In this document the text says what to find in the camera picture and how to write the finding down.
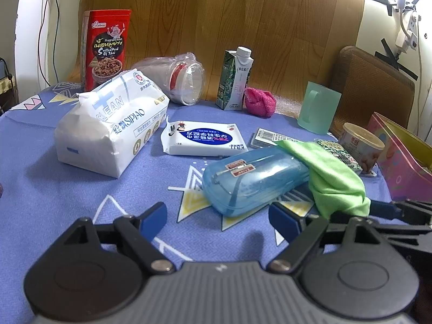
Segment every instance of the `white tissue package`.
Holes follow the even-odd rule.
[[[79,94],[54,132],[58,160],[119,177],[165,119],[168,102],[136,69]]]
[[[227,157],[248,150],[235,124],[167,121],[161,141],[163,152],[185,156]]]

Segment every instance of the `crumpled pink cloth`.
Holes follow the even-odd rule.
[[[276,109],[276,100],[271,92],[247,87],[245,104],[248,112],[254,116],[269,118]]]

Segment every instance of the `red food pouch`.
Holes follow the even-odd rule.
[[[81,83],[89,92],[118,75],[131,10],[86,11],[81,33]]]

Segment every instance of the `pink box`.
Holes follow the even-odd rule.
[[[432,202],[432,147],[376,112],[367,130],[385,144],[377,162],[392,199]]]

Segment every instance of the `wooden wall panel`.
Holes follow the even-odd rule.
[[[340,49],[356,44],[363,7],[364,0],[81,0],[79,19],[89,9],[132,9],[125,65],[192,51],[212,101],[225,50],[249,47],[249,84],[288,98],[296,115],[307,82],[327,85]],[[79,59],[70,80],[79,81]]]

